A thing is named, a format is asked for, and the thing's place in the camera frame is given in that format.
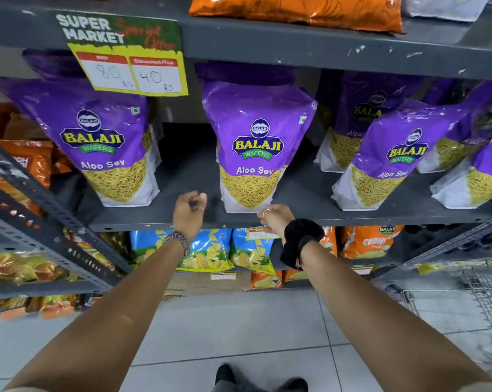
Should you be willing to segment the person's right hand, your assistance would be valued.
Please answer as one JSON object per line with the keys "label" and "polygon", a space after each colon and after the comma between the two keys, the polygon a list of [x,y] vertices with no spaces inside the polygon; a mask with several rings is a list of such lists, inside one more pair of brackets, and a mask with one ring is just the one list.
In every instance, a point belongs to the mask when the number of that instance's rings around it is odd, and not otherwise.
{"label": "person's right hand", "polygon": [[285,204],[270,204],[268,206],[273,207],[273,221],[271,225],[268,226],[271,230],[270,232],[277,234],[281,237],[282,245],[285,245],[286,239],[284,236],[284,231],[286,226],[295,219],[290,208]]}

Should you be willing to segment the person's left hand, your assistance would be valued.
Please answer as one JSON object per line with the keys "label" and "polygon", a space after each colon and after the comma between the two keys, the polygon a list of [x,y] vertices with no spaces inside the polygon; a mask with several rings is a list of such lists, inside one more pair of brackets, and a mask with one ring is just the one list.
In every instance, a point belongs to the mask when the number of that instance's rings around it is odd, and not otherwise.
{"label": "person's left hand", "polygon": [[192,242],[202,228],[204,213],[190,210],[187,193],[177,198],[173,213],[173,229]]}

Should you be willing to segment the person's left forearm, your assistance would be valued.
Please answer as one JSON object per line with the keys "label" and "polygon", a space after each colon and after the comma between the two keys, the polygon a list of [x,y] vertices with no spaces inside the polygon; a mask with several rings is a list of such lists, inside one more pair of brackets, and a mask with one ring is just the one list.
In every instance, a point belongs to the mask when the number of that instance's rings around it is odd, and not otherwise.
{"label": "person's left forearm", "polygon": [[118,392],[184,247],[164,243],[51,339],[2,392]]}

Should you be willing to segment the person's right forearm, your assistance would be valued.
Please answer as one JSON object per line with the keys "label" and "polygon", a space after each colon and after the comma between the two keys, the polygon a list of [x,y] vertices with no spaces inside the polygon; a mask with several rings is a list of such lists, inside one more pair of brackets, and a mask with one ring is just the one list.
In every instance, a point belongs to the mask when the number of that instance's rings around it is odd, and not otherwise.
{"label": "person's right forearm", "polygon": [[492,377],[443,334],[308,242],[300,262],[384,392],[492,392]]}

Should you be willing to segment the black hair scrunchie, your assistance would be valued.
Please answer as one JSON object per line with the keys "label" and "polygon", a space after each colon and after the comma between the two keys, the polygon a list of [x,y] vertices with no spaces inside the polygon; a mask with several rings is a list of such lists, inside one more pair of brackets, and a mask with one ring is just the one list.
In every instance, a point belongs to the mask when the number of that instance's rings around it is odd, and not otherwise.
{"label": "black hair scrunchie", "polygon": [[294,270],[302,271],[301,253],[304,246],[311,241],[320,242],[325,237],[323,227],[305,219],[295,219],[285,227],[283,249],[280,260]]}

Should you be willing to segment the blue chips packet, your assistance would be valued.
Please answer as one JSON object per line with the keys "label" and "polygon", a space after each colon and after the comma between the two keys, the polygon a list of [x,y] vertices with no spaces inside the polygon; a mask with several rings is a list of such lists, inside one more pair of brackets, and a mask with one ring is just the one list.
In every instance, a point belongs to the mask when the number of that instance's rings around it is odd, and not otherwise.
{"label": "blue chips packet", "polygon": [[145,261],[163,244],[163,241],[171,233],[171,230],[136,230],[131,231],[130,243],[132,248],[133,263],[138,265]]}
{"label": "blue chips packet", "polygon": [[201,230],[190,245],[190,253],[176,270],[213,273],[235,268],[230,260],[231,237],[232,229]]}
{"label": "blue chips packet", "polygon": [[232,230],[230,260],[237,267],[275,275],[270,259],[274,240],[246,241],[246,228]]}

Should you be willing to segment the brown cardboard box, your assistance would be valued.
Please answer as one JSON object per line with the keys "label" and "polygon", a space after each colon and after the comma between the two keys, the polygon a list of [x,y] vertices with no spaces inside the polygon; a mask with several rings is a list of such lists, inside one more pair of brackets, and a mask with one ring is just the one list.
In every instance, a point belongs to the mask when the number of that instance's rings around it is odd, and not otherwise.
{"label": "brown cardboard box", "polygon": [[201,296],[246,292],[251,289],[251,271],[233,269],[226,272],[237,272],[234,281],[211,281],[209,272],[176,271],[167,286],[164,296]]}

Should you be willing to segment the row of purple snack packets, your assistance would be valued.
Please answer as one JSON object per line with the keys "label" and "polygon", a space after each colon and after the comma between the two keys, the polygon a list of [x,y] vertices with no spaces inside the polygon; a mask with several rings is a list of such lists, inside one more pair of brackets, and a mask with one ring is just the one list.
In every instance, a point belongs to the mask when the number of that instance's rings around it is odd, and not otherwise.
{"label": "row of purple snack packets", "polygon": [[[159,193],[144,96],[96,91],[86,78],[0,77],[0,92],[56,143],[105,207],[148,206]],[[272,201],[317,110],[294,85],[203,82],[203,107],[219,145],[221,199],[228,213]],[[471,109],[405,99],[376,119],[333,186],[341,210],[377,210],[436,143]]]}

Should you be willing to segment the grey slotted metal shelf rack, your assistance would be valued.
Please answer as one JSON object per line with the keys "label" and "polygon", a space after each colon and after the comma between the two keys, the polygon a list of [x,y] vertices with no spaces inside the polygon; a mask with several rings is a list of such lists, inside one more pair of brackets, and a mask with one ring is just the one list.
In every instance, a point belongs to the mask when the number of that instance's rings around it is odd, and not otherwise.
{"label": "grey slotted metal shelf rack", "polygon": [[80,276],[79,281],[15,285],[0,282],[0,299],[105,293],[132,272],[128,261],[86,227],[59,197],[0,146],[0,177],[32,200],[38,216],[0,189],[0,251],[33,251]]}

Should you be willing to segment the black shoe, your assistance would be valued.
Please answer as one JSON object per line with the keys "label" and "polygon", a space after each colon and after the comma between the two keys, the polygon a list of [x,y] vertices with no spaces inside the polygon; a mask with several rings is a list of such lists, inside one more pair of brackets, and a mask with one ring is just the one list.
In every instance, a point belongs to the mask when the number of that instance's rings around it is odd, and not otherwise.
{"label": "black shoe", "polygon": [[308,382],[301,377],[294,377],[285,382],[278,392],[309,392]]}
{"label": "black shoe", "polygon": [[223,363],[218,367],[215,378],[215,386],[211,392],[236,392],[237,383],[232,367]]}

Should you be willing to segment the green yellow price sign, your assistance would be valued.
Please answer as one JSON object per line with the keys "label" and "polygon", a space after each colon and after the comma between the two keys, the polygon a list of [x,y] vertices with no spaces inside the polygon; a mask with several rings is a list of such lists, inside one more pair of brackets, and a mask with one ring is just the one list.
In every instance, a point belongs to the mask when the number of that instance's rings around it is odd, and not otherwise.
{"label": "green yellow price sign", "polygon": [[53,14],[95,90],[188,96],[176,20],[72,10]]}

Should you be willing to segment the pile of yellow green packets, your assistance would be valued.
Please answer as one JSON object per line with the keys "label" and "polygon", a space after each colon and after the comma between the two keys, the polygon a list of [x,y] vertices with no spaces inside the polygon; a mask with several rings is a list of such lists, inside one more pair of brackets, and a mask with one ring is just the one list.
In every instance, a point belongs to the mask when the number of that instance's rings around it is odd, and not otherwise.
{"label": "pile of yellow green packets", "polygon": [[0,252],[0,282],[21,285],[55,280],[77,282],[83,277],[37,252]]}

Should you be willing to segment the row of yellow orange packets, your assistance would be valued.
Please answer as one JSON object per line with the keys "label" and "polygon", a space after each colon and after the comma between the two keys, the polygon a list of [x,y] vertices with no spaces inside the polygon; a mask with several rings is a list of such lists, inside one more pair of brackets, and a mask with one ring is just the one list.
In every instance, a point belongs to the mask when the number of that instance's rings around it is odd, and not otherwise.
{"label": "row of yellow orange packets", "polygon": [[24,316],[39,316],[42,320],[78,314],[91,308],[103,294],[51,295],[0,299],[0,321]]}

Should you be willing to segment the large orange snack packet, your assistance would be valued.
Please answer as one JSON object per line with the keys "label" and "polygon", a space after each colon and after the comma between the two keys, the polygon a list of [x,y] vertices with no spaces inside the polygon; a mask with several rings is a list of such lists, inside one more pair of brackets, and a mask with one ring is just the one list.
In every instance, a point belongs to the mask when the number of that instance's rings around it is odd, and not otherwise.
{"label": "large orange snack packet", "polygon": [[401,0],[192,0],[189,15],[403,33]]}

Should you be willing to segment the white snack packet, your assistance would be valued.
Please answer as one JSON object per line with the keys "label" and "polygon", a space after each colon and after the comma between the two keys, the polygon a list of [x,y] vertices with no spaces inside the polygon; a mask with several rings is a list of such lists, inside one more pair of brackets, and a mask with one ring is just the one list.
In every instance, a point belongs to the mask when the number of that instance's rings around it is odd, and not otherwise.
{"label": "white snack packet", "polygon": [[401,0],[401,13],[408,17],[475,22],[489,0]]}

